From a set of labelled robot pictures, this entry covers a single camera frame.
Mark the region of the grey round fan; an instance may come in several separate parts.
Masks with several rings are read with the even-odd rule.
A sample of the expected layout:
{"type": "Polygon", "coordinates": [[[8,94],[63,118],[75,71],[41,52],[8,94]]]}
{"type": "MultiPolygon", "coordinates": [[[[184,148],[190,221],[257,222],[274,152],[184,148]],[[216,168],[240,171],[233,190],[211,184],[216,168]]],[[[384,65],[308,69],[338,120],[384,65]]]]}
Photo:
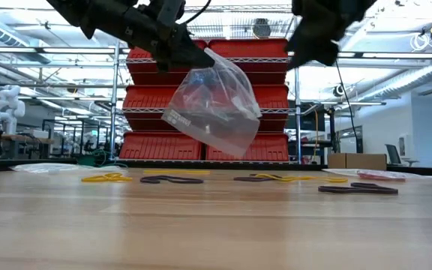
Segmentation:
{"type": "Polygon", "coordinates": [[[269,21],[266,18],[256,18],[253,23],[252,33],[256,39],[269,38],[272,33],[269,21]]]}

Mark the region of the wooden workbench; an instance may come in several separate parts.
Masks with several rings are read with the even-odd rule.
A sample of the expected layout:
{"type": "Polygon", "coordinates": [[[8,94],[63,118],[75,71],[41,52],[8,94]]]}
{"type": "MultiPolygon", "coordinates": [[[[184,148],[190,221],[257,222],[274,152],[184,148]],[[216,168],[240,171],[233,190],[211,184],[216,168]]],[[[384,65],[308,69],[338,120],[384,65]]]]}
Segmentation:
{"type": "Polygon", "coordinates": [[[53,139],[37,138],[30,133],[0,133],[0,159],[48,158],[53,143],[53,139]]]}

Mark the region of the yellow rubber band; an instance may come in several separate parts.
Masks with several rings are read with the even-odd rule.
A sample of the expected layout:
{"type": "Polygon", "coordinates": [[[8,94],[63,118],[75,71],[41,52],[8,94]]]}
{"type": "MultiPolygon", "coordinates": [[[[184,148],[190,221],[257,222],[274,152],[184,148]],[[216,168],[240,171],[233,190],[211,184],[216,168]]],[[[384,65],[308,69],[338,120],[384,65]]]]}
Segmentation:
{"type": "Polygon", "coordinates": [[[325,177],[325,176],[279,176],[270,174],[253,174],[251,177],[257,179],[271,179],[279,182],[303,182],[303,181],[321,181],[328,183],[346,183],[349,180],[347,178],[335,178],[335,177],[325,177]]]}
{"type": "Polygon", "coordinates": [[[101,182],[132,182],[131,177],[124,176],[119,172],[107,173],[104,175],[94,175],[90,177],[85,177],[81,179],[81,182],[88,183],[101,183],[101,182]]]}

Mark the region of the red plastic storage bin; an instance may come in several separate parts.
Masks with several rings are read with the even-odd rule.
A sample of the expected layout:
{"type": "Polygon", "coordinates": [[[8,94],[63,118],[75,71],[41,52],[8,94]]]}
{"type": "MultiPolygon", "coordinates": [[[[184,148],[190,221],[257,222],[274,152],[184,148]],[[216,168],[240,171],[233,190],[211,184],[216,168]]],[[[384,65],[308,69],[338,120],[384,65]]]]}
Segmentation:
{"type": "Polygon", "coordinates": [[[241,68],[253,85],[281,85],[287,75],[287,40],[211,40],[208,48],[241,68]]]}
{"type": "Polygon", "coordinates": [[[259,133],[282,133],[288,119],[288,87],[282,85],[254,85],[253,93],[262,116],[259,117],[259,133]]]}
{"type": "Polygon", "coordinates": [[[179,85],[189,71],[182,67],[171,68],[169,72],[159,71],[150,53],[138,47],[129,51],[127,60],[130,60],[126,65],[135,85],[179,85]]]}
{"type": "Polygon", "coordinates": [[[132,131],[174,131],[161,117],[177,85],[130,85],[122,111],[132,131]]]}
{"type": "Polygon", "coordinates": [[[203,144],[179,132],[127,132],[119,153],[130,160],[190,160],[201,158],[203,144]]]}
{"type": "Polygon", "coordinates": [[[258,133],[242,157],[234,157],[206,146],[207,161],[288,161],[288,136],[284,133],[258,133]]]}

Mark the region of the red rubber bands bunch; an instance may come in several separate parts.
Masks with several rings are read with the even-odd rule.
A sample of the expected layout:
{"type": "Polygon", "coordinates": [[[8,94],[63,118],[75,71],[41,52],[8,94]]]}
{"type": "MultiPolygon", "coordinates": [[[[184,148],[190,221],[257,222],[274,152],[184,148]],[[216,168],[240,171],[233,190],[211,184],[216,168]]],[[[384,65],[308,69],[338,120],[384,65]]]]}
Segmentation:
{"type": "Polygon", "coordinates": [[[358,170],[357,175],[360,179],[374,180],[374,181],[393,181],[405,182],[406,177],[399,173],[377,171],[377,170],[358,170]]]}

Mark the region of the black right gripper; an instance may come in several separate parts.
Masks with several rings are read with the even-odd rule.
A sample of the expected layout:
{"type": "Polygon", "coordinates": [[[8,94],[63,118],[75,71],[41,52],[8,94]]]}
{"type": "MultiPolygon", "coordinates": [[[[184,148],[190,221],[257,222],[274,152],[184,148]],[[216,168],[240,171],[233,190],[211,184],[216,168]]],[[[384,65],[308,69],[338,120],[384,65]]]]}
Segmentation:
{"type": "Polygon", "coordinates": [[[292,13],[301,17],[285,51],[293,56],[288,70],[316,61],[332,66],[339,53],[339,41],[347,21],[341,11],[343,0],[292,0],[292,13]]]}

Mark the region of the grey office chair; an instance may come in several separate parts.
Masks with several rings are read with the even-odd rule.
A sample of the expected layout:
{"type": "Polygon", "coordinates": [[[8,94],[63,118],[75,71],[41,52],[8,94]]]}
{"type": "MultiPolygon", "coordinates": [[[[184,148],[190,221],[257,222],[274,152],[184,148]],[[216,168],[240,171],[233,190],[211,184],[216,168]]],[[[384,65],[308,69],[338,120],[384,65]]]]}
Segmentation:
{"type": "Polygon", "coordinates": [[[418,163],[417,160],[412,160],[408,157],[401,157],[395,145],[385,144],[385,147],[388,152],[390,165],[411,167],[413,164],[418,163]]]}

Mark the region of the brown cardboard box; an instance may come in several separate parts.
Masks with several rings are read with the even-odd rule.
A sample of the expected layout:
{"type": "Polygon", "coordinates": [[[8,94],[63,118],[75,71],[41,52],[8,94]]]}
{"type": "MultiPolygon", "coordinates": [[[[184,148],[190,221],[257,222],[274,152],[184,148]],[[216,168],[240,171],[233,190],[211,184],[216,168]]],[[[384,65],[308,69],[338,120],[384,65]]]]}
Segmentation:
{"type": "Polygon", "coordinates": [[[328,156],[329,170],[381,170],[387,169],[385,154],[335,153],[328,156]]]}

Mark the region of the clear plastic zip bag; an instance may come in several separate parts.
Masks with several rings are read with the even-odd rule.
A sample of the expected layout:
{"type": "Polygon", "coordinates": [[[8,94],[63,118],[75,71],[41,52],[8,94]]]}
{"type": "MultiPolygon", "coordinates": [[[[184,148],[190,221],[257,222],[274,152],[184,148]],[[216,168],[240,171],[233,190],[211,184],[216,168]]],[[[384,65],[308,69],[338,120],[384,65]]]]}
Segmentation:
{"type": "Polygon", "coordinates": [[[120,166],[95,167],[69,163],[26,163],[11,166],[11,170],[21,173],[59,174],[59,173],[125,173],[120,166]]]}
{"type": "MultiPolygon", "coordinates": [[[[333,173],[341,176],[351,176],[351,177],[358,177],[357,175],[358,170],[374,170],[374,169],[323,169],[323,171],[327,173],[333,173]]],[[[432,180],[432,175],[419,175],[419,174],[408,173],[408,172],[391,172],[391,173],[399,173],[402,176],[405,176],[406,180],[407,179],[432,180]]]]}
{"type": "Polygon", "coordinates": [[[162,119],[227,155],[242,157],[260,127],[261,109],[245,72],[206,48],[213,67],[192,69],[175,90],[162,119]]]}

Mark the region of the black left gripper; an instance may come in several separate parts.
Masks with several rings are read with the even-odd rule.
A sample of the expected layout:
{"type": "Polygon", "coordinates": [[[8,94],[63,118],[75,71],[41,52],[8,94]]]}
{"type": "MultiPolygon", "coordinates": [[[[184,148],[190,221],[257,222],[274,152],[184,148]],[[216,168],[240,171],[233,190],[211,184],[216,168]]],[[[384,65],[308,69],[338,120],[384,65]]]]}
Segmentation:
{"type": "Polygon", "coordinates": [[[148,4],[133,4],[125,14],[128,47],[151,53],[160,71],[212,68],[215,64],[204,51],[207,42],[191,40],[187,26],[177,23],[185,4],[185,0],[149,0],[148,4]]]}

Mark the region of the black equipment stand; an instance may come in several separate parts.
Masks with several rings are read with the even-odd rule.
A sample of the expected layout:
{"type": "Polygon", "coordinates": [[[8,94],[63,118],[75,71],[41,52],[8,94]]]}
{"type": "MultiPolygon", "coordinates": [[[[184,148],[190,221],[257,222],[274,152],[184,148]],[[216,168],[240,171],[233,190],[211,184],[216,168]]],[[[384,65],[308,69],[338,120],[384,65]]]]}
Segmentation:
{"type": "Polygon", "coordinates": [[[318,109],[307,115],[302,115],[297,121],[295,115],[290,115],[286,121],[283,132],[289,137],[289,156],[294,158],[299,150],[301,141],[301,154],[322,155],[324,149],[337,150],[335,133],[335,111],[333,109],[318,109]]]}

